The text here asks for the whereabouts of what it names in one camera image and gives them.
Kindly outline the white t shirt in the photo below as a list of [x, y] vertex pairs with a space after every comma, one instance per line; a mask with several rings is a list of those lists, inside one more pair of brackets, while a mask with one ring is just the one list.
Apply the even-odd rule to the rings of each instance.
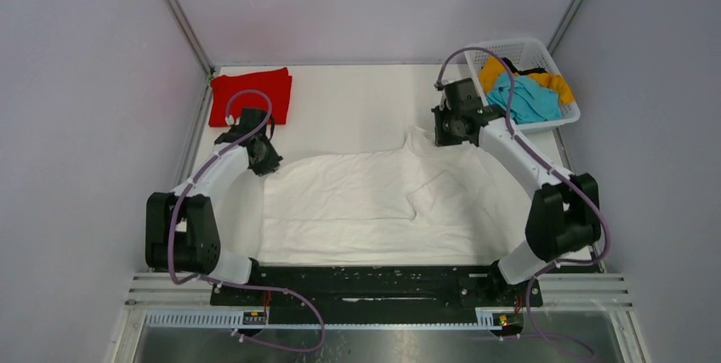
[[489, 264], [524, 240], [531, 205], [491, 155], [420, 128], [398, 150], [293, 162], [264, 187], [258, 258], [277, 265]]

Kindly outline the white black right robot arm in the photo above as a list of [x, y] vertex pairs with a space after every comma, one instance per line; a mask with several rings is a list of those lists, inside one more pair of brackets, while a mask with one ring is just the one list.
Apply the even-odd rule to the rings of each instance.
[[521, 294], [522, 282], [571, 252], [598, 241], [599, 189], [587, 173], [556, 167], [499, 105], [486, 105], [470, 79], [438, 81], [441, 102], [433, 108], [438, 146], [468, 142], [493, 156], [531, 199], [525, 239], [491, 265], [489, 297], [508, 305]]

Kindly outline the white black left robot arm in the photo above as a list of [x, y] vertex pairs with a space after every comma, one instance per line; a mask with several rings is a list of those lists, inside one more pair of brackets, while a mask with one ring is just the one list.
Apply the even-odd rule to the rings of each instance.
[[146, 202], [145, 262], [155, 269], [232, 282], [231, 293], [256, 303], [264, 283], [252, 274], [264, 223], [264, 181], [282, 157], [267, 112], [244, 108], [213, 142], [210, 157], [185, 182]]

